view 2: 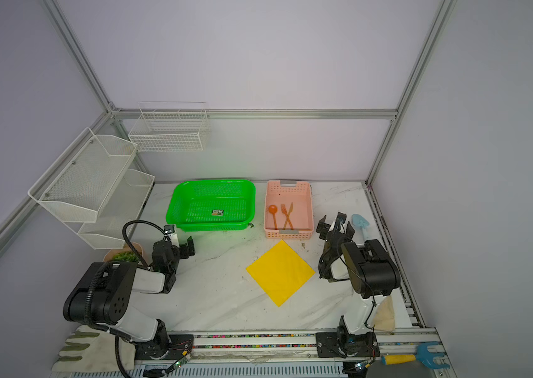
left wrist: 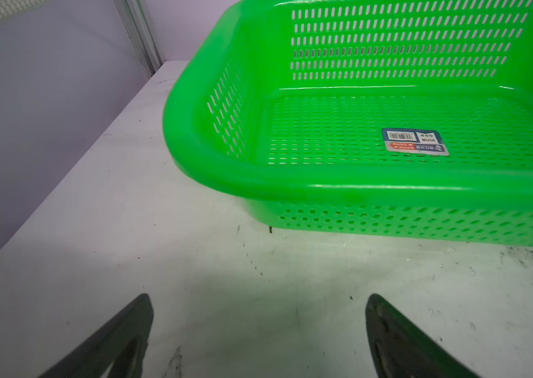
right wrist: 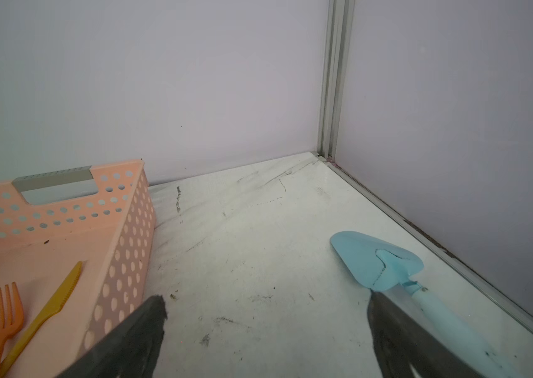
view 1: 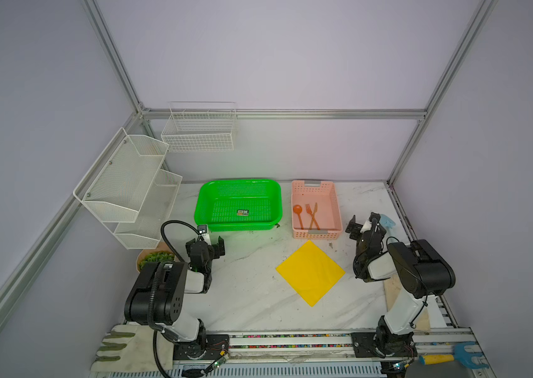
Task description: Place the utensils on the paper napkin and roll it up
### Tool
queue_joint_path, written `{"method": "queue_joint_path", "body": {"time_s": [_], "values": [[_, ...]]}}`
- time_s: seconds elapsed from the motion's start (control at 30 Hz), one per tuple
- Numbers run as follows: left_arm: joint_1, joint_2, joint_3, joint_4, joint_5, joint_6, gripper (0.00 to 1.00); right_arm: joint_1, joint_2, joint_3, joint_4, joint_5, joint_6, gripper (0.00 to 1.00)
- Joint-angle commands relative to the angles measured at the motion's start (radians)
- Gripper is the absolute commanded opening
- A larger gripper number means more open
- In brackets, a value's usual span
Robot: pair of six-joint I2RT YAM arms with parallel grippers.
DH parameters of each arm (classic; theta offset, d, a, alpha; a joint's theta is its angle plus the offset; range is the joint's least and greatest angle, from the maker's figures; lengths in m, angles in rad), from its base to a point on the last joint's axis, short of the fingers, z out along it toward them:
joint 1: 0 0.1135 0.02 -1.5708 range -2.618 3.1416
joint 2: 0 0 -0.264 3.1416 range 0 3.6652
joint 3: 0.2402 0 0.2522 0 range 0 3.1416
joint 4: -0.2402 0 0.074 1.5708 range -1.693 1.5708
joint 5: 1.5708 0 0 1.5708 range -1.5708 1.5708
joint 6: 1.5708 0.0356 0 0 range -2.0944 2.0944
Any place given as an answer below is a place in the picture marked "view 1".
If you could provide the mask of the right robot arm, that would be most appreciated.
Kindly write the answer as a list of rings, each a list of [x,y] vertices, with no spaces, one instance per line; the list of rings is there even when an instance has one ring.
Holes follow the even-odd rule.
[[[418,318],[431,298],[455,286],[450,265],[424,239],[409,243],[388,236],[381,215],[370,214],[365,225],[353,217],[346,233],[356,242],[352,263],[354,276],[372,283],[398,277],[401,288],[393,306],[380,317],[374,332],[351,334],[358,357],[390,358],[409,356]]]

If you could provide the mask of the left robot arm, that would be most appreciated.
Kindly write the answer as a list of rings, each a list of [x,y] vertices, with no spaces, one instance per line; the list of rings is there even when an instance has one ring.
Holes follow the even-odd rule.
[[[230,338],[208,335],[199,318],[183,310],[184,295],[205,294],[211,286],[212,261],[225,255],[225,241],[208,244],[199,238],[185,245],[190,263],[148,262],[140,271],[124,308],[126,321],[146,325],[173,343],[182,360],[217,359]]]

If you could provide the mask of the yellow paper napkin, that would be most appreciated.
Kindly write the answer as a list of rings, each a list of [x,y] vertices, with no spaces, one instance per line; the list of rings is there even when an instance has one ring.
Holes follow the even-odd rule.
[[[286,258],[276,271],[310,307],[345,275],[345,271],[311,240]]]

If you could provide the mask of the orange plastic spoon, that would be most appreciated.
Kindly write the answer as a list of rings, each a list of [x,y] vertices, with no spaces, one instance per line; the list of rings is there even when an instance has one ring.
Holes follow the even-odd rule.
[[[296,215],[296,217],[298,218],[298,222],[299,222],[299,228],[300,229],[303,229],[303,220],[302,220],[302,212],[303,212],[303,208],[301,205],[294,205],[293,208],[293,213]]]

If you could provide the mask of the orange plastic fork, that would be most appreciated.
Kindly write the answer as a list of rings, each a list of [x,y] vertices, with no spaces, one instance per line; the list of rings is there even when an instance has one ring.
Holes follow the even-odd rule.
[[[310,204],[307,204],[305,206],[307,213],[310,215],[310,225],[309,229],[313,230],[316,229],[318,231],[321,230],[319,223],[316,220],[316,213],[318,212],[318,203],[315,203],[313,206]]]

